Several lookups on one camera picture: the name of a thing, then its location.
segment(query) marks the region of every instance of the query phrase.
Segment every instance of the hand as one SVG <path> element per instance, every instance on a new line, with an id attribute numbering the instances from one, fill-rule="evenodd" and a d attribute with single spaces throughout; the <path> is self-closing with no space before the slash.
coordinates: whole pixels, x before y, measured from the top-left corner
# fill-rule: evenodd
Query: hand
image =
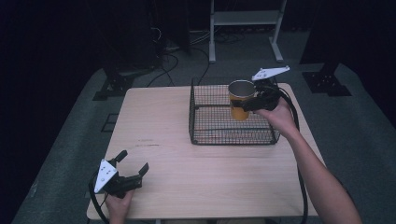
<path id="1" fill-rule="evenodd" d="M 110 216 L 110 224 L 122 224 L 125 221 L 131 205 L 134 190 L 127 191 L 123 199 L 108 195 L 106 206 Z"/>
<path id="2" fill-rule="evenodd" d="M 267 119 L 286 138 L 289 138 L 292 133 L 298 132 L 289 105 L 283 98 L 279 99 L 279 103 L 274 110 L 260 109 L 254 111 L 254 113 Z"/>

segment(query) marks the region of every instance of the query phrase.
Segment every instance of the metal stand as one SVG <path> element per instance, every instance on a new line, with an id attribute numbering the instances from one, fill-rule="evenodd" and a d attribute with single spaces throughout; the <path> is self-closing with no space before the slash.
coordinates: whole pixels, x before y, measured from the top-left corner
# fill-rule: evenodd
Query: metal stand
<path id="1" fill-rule="evenodd" d="M 269 38 L 276 61 L 283 62 L 283 57 L 277 46 L 280 25 L 283 20 L 287 0 L 283 0 L 280 10 L 267 11 L 215 11 L 215 0 L 211 0 L 210 6 L 210 42 L 209 62 L 216 62 L 215 52 L 215 26 L 217 25 L 263 25 L 274 24 L 276 26 L 274 36 Z"/>
<path id="2" fill-rule="evenodd" d="M 303 76 L 312 93 L 327 93 L 329 96 L 350 96 L 346 86 L 334 75 L 338 63 L 325 63 L 319 72 L 304 72 Z"/>
<path id="3" fill-rule="evenodd" d="M 115 66 L 106 65 L 104 66 L 104 70 L 107 79 L 105 80 L 102 89 L 97 91 L 93 96 L 93 101 L 105 101 L 107 100 L 107 97 L 125 96 L 125 93 L 132 88 L 136 77 L 148 74 L 155 68 L 151 67 L 144 70 L 130 71 L 127 72 L 128 75 L 123 76 L 115 69 Z"/>

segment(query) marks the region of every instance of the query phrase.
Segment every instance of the black wire basket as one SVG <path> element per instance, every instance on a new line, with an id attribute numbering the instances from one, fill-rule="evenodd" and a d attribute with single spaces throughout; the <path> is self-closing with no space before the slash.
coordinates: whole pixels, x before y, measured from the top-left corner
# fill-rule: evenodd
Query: black wire basket
<path id="1" fill-rule="evenodd" d="M 195 145 L 273 145 L 279 131 L 266 119 L 249 112 L 245 120 L 231 116 L 228 85 L 240 78 L 193 79 L 189 132 Z"/>

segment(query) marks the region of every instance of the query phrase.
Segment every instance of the shelf leg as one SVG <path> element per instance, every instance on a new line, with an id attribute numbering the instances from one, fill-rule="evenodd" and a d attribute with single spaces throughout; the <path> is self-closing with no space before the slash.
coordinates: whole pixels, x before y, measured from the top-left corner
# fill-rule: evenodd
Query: shelf leg
<path id="1" fill-rule="evenodd" d="M 215 0 L 210 3 L 210 40 L 209 40 L 209 62 L 216 62 L 215 52 Z"/>
<path id="2" fill-rule="evenodd" d="M 275 27 L 274 36 L 269 38 L 270 39 L 271 48 L 273 49 L 273 52 L 274 52 L 275 57 L 276 57 L 276 61 L 278 63 L 283 63 L 283 57 L 282 57 L 282 54 L 280 53 L 280 50 L 279 50 L 279 47 L 277 46 L 276 41 L 277 41 L 277 38 L 279 36 L 280 26 L 282 24 L 283 15 L 285 13 L 285 8 L 286 8 L 286 3 L 287 2 L 288 2 L 287 0 L 284 0 L 282 2 L 282 6 L 280 7 L 279 14 L 277 15 L 277 21 L 276 21 L 276 27 Z"/>

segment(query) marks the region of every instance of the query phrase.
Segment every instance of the floor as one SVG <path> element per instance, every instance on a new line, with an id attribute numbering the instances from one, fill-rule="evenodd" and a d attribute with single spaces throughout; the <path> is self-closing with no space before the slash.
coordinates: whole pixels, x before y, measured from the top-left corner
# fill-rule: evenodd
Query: floor
<path id="1" fill-rule="evenodd" d="M 218 37 L 217 61 L 209 64 L 208 42 L 192 46 L 191 53 L 163 56 L 163 69 L 138 77 L 132 88 L 190 85 L 194 77 L 251 78 L 260 68 L 288 65 L 277 76 L 291 85 L 328 168 L 352 195 L 364 223 L 392 223 L 396 219 L 396 131 L 361 85 L 359 76 L 340 64 L 335 75 L 352 96 L 312 93 L 302 72 L 318 71 L 321 64 L 299 64 L 309 32 L 281 32 L 278 45 L 284 57 L 277 63 L 270 48 L 271 32 Z M 191 40 L 202 34 L 191 34 Z M 32 189 L 13 223 L 101 223 L 88 220 L 88 182 L 106 154 L 113 124 L 123 97 L 94 101 L 106 81 L 103 70 L 92 74 L 78 97 Z M 282 224 L 300 223 L 300 217 L 274 217 Z M 132 220 L 128 223 L 153 223 Z M 310 217 L 307 223 L 321 223 Z"/>

